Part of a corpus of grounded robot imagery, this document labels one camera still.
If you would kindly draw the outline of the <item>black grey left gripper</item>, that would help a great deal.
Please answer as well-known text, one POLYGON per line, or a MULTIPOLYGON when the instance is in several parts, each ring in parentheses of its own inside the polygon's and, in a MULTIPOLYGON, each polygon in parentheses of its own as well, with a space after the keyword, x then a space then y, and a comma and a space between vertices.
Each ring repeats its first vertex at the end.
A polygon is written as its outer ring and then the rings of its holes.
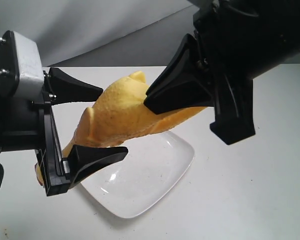
POLYGON ((103 89, 56 67, 48 75, 34 41, 12 30, 0 37, 0 153, 34 150, 45 193, 55 196, 71 182, 52 105, 95 102, 103 89))

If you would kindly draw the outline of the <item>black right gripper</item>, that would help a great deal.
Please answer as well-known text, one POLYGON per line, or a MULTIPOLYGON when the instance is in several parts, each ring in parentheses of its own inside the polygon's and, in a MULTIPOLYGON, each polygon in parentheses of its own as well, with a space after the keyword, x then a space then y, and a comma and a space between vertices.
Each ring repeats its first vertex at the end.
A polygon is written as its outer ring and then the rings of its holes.
POLYGON ((253 79, 300 53, 300 0, 194 0, 193 25, 213 76, 215 121, 226 145, 256 134, 253 79))

